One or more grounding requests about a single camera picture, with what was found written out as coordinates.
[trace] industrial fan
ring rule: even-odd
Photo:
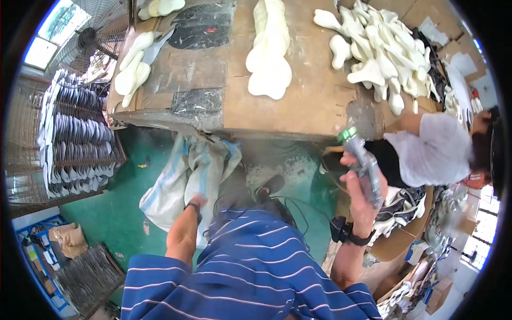
[[[64,42],[48,66],[53,76],[57,71],[67,77],[65,83],[83,87],[107,74],[118,58],[126,28],[129,25],[125,1],[74,0],[63,10],[62,17],[69,17],[69,10],[84,12],[83,21],[75,25],[71,37]],[[57,27],[51,33],[58,33]]]

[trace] green floor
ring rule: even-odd
[[[154,185],[167,163],[173,139],[171,131],[160,129],[130,127],[118,133],[128,161],[111,178],[108,190],[102,195],[63,205],[60,212],[67,221],[82,226],[89,245],[105,243],[126,271],[134,255],[165,253],[166,233],[145,218],[139,209],[139,200]],[[305,238],[311,254],[321,264],[330,233],[327,219],[319,210],[329,217],[334,215],[337,189],[329,177],[318,173],[316,156],[310,156],[314,152],[301,142],[241,142],[247,185],[251,189],[279,173],[285,177],[285,187],[278,196],[297,198],[314,207],[296,202],[299,206],[296,208],[289,200],[286,203],[302,232],[309,225]]]

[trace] black pants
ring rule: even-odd
[[[388,181],[388,185],[397,188],[410,188],[400,176],[400,164],[395,148],[384,139],[366,141],[365,148],[377,159],[382,175]],[[347,173],[348,168],[339,163],[343,153],[330,153],[323,156],[326,169],[339,176]]]
[[[219,197],[214,207],[214,216],[222,214],[220,211],[226,208],[265,210],[297,228],[290,210],[279,199],[271,199],[265,192],[259,193],[256,201],[252,199],[251,192],[246,186],[246,173],[239,166],[221,183]]]

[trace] black shoe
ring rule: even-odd
[[[282,175],[275,175],[272,178],[270,178],[270,180],[265,182],[264,185],[257,188],[254,191],[254,196],[256,197],[256,199],[258,199],[261,192],[267,192],[266,189],[268,189],[268,195],[273,195],[276,192],[278,192],[279,190],[281,190],[284,187],[284,185],[285,185],[285,178]]]

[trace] white shirt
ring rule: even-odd
[[[419,136],[400,131],[384,139],[395,148],[402,181],[411,187],[455,183],[471,172],[471,136],[445,113],[424,114]]]

